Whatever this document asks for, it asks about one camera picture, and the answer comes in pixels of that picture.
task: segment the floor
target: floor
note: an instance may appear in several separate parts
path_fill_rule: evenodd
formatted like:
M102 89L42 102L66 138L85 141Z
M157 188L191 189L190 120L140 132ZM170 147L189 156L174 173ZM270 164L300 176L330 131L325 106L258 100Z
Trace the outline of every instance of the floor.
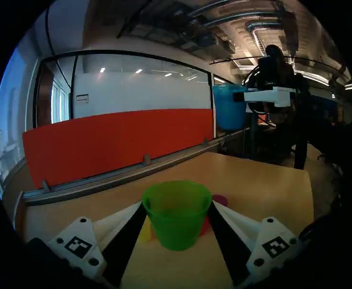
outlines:
M307 145L307 158L305 170L310 175L313 202L314 219L327 214L330 204L338 195L338 174L332 164L326 163L324 158L317 159L321 154L311 144ZM294 154L286 158L281 164L285 167L294 167Z

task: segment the blue bucket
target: blue bucket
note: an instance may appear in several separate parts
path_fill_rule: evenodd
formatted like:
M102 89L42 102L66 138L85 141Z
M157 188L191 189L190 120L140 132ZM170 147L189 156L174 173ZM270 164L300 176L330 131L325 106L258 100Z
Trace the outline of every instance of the blue bucket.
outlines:
M246 102L234 102L234 92L246 92L245 86L236 84L214 85L213 93L218 126L226 131L237 131L244 128Z

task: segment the orange panel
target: orange panel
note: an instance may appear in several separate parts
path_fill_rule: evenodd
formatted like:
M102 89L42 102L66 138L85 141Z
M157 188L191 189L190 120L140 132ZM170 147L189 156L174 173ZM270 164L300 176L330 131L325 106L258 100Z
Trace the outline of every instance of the orange panel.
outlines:
M23 133L36 188L76 181L198 145L213 136L211 109L159 109L103 114Z
M266 115L261 115L260 118L266 120Z

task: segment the table surface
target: table surface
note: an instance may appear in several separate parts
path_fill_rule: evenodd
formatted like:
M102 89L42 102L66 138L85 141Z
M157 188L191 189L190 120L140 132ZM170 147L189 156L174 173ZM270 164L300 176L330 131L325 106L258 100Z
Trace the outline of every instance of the table surface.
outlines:
M254 220L276 217L294 234L313 221L306 171L204 153L143 179L93 195L28 207L25 241L49 241L76 218L107 217L141 199L150 185L170 180L204 184L227 198L228 207ZM163 248L158 240L136 243L122 278L122 288L231 288L231 278L212 230L188 250Z

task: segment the plastic cup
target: plastic cup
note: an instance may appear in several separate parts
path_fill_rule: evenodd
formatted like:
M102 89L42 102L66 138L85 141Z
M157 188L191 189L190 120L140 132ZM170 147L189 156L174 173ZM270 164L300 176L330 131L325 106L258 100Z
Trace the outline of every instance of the plastic cup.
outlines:
M196 243L211 200L206 187L190 181L155 184L142 196L161 245L176 251Z

